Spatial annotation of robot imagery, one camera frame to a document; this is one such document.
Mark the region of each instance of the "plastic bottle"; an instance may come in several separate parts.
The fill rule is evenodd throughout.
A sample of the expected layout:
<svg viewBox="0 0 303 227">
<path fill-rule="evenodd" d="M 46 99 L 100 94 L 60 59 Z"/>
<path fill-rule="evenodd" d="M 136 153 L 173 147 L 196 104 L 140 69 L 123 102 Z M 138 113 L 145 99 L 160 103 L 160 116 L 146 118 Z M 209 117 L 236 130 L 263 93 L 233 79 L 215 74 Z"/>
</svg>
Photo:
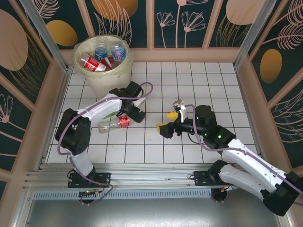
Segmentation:
<svg viewBox="0 0 303 227">
<path fill-rule="evenodd" d="M 130 119 L 126 115 L 122 115 L 120 117 L 112 117 L 111 120 L 108 121 L 101 121 L 98 127 L 100 133 L 108 133 L 109 129 L 114 130 L 126 128 L 132 124 L 134 124 L 134 120 Z"/>
<path fill-rule="evenodd" d="M 95 58 L 99 61 L 107 56 L 107 43 L 105 37 L 97 37 Z"/>
<path fill-rule="evenodd" d="M 83 53 L 79 59 L 79 65 L 93 72 L 104 72 L 106 66 L 92 57 L 89 53 Z"/>
<path fill-rule="evenodd" d="M 123 61 L 126 57 L 126 51 L 121 42 L 112 43 L 109 49 L 113 55 L 114 61 Z"/>
</svg>

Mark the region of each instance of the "white tiled floor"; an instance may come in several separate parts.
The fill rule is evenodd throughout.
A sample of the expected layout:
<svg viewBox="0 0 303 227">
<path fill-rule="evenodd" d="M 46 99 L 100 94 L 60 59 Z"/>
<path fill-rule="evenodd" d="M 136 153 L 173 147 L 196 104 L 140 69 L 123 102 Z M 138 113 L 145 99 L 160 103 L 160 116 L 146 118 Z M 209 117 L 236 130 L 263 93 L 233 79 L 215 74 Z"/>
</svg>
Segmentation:
<svg viewBox="0 0 303 227">
<path fill-rule="evenodd" d="M 166 113 L 174 110 L 172 103 L 179 98 L 186 104 L 210 105 L 218 124 L 227 127 L 256 152 L 231 63 L 135 62 L 131 78 L 139 84 L 148 81 L 154 85 L 151 95 L 139 106 L 146 111 L 146 118 L 140 124 L 105 134 L 92 128 L 88 154 L 93 163 L 213 163 L 221 159 L 219 153 L 193 144 L 187 134 L 180 137 L 175 134 L 172 139 L 158 134 L 156 125 L 171 122 Z M 96 100 L 84 77 L 72 73 L 56 127 L 66 109 L 84 108 Z M 66 156 L 57 154 L 57 143 L 53 138 L 46 162 L 68 162 Z"/>
</svg>

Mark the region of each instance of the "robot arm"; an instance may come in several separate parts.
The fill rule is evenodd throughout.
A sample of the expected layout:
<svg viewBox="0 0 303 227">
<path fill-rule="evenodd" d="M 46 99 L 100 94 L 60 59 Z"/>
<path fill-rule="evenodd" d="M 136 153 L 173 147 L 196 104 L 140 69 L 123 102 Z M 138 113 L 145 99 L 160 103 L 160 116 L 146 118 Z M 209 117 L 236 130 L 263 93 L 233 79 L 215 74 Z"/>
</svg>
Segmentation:
<svg viewBox="0 0 303 227">
<path fill-rule="evenodd" d="M 140 98 L 142 94 L 142 88 L 134 82 L 131 82 L 126 88 L 113 89 L 103 98 L 103 100 L 106 100 L 105 102 L 96 105 L 73 123 L 73 126 L 77 127 L 71 126 L 67 130 L 61 146 L 69 153 L 69 157 L 73 160 L 75 167 L 82 175 L 87 176 L 91 180 L 94 179 L 95 170 L 86 151 L 89 145 L 90 128 L 97 127 L 102 119 L 114 112 L 126 114 L 135 122 L 140 123 L 145 118 L 145 112 L 140 111 L 137 107 L 145 100 L 145 98 Z M 107 101 L 111 97 L 117 97 L 117 99 Z M 137 97 L 138 99 L 134 101 L 121 100 L 118 97 Z M 59 141 L 63 130 L 75 116 L 90 109 L 90 107 L 94 105 L 95 104 L 76 111 L 72 109 L 66 110 L 56 132 L 56 140 Z"/>
<path fill-rule="evenodd" d="M 157 125 L 158 132 L 165 138 L 171 138 L 175 132 L 177 136 L 183 132 L 193 135 L 193 119 L 184 117 L 187 114 L 184 103 L 178 100 L 173 107 L 175 111 L 169 113 L 168 117 L 174 122 Z M 209 178 L 214 183 L 223 181 L 234 184 L 263 200 L 265 206 L 273 213 L 285 215 L 299 193 L 274 175 L 271 170 L 297 188 L 299 188 L 299 176 L 294 172 L 286 174 L 250 151 L 233 133 L 217 124 L 210 106 L 197 106 L 195 113 L 196 130 L 203 137 L 204 143 L 210 149 L 227 148 L 219 151 L 223 160 L 226 158 L 233 160 L 248 172 L 237 170 L 226 162 L 217 160 L 208 171 Z M 244 152 L 228 148 L 239 148 Z"/>
</svg>

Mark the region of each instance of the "red label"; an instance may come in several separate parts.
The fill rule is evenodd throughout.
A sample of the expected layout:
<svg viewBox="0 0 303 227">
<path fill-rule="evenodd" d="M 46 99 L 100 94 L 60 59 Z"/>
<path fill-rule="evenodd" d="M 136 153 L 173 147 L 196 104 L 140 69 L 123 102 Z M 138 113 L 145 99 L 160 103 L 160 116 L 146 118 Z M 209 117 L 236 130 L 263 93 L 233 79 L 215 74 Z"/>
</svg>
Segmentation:
<svg viewBox="0 0 303 227">
<path fill-rule="evenodd" d="M 84 67 L 94 72 L 96 68 L 98 68 L 99 64 L 100 62 L 98 62 L 97 59 L 90 57 Z"/>
<path fill-rule="evenodd" d="M 119 117 L 119 122 L 121 128 L 126 128 L 129 126 L 129 120 L 127 116 Z"/>
</svg>

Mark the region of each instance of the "trash bin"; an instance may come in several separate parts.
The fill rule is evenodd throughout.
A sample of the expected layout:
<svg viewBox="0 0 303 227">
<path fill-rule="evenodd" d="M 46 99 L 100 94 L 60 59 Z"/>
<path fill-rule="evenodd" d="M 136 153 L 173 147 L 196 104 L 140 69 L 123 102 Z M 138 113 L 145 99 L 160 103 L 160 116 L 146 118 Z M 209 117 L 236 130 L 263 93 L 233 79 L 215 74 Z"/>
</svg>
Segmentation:
<svg viewBox="0 0 303 227">
<path fill-rule="evenodd" d="M 82 53 L 87 52 L 95 56 L 97 36 L 87 39 L 86 41 L 78 44 L 74 48 L 74 70 L 78 74 L 84 75 L 88 81 L 91 89 L 96 94 L 98 100 L 104 98 L 108 92 L 114 88 L 126 87 L 131 79 L 130 71 L 134 61 L 134 54 L 129 49 L 127 43 L 117 35 L 104 35 L 108 43 L 122 41 L 126 51 L 126 58 L 116 68 L 106 72 L 92 72 L 79 65 L 78 60 Z M 108 55 L 111 55 L 109 47 L 107 47 Z"/>
</svg>

